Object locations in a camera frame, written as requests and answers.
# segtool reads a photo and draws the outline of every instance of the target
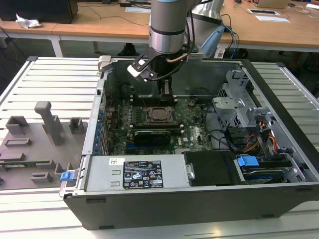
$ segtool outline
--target warning label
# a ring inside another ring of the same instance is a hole
[[[124,189],[162,187],[163,175],[160,161],[124,162]]]

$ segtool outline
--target blue latch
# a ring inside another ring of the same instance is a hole
[[[255,156],[241,156],[237,159],[240,167],[242,166],[259,166],[259,162]]]
[[[73,182],[74,172],[64,172],[61,174],[60,180],[61,182]]]

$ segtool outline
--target wooden desk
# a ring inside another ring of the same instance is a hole
[[[79,12],[72,24],[42,23],[42,27],[24,29],[15,22],[4,21],[2,27],[11,37],[50,40],[57,57],[63,56],[60,46],[61,40],[148,43],[150,14],[125,12],[125,8],[119,5],[109,6],[92,3],[78,3],[78,5]],[[302,2],[296,2],[296,5],[306,6]],[[288,20],[291,23],[265,22],[258,20],[254,14],[248,14],[245,10],[239,7],[234,8],[234,6],[240,6],[244,9],[256,7],[244,0],[239,5],[233,0],[225,0],[225,6],[221,12],[231,16],[232,27],[240,37],[239,47],[319,52],[318,18],[311,18],[293,10],[281,13],[289,8],[272,8],[281,16],[289,17]],[[311,15],[319,17],[319,10],[312,9]],[[130,23],[119,16],[141,25]],[[223,19],[225,24],[229,25],[228,17],[223,16]],[[225,33],[219,48],[227,48],[230,42],[230,34]]]
[[[126,8],[120,5],[93,6],[88,3],[78,3],[78,5],[79,12],[72,24],[57,24],[53,29],[53,34],[149,38],[150,14],[148,13],[125,12]],[[133,24],[119,16],[140,25]]]
[[[295,2],[295,4],[306,6],[305,2]],[[240,48],[319,51],[319,18],[311,18],[291,10],[301,10],[296,7],[266,8],[278,12],[282,17],[288,17],[291,23],[260,21],[255,17],[255,14],[248,14],[238,6],[245,10],[260,8],[244,0],[242,4],[236,4],[233,0],[225,1],[221,13],[227,13],[231,16],[233,30],[240,37]],[[319,10],[312,9],[311,15],[319,17]],[[226,25],[229,25],[227,16],[223,16],[223,20]],[[229,42],[231,42],[231,36],[226,33],[223,35],[220,45],[227,46]]]
[[[41,22],[41,27],[25,29],[14,21],[0,22],[2,28],[14,38],[31,38],[50,40],[56,57],[63,57],[61,40],[96,42],[131,42],[148,43],[149,13],[125,12],[125,7],[119,5],[99,5],[93,3],[78,3],[79,11],[72,24]],[[122,19],[140,24],[133,24]],[[0,38],[6,37],[0,32]]]

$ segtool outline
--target table leg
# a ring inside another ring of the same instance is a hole
[[[0,37],[0,48],[1,49],[7,49],[8,48],[8,46],[7,46],[7,44],[6,44],[4,39],[5,39],[4,37]]]
[[[62,48],[60,44],[60,37],[58,35],[52,35],[50,41],[53,46],[53,50],[56,57],[63,57]]]
[[[99,46],[97,41],[93,41],[94,53],[99,53]]]

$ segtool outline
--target white sticker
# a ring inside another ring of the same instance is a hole
[[[123,165],[125,159],[124,158],[110,158],[110,164],[109,165]]]
[[[22,164],[14,164],[14,165],[5,165],[5,168],[24,168],[25,166]]]

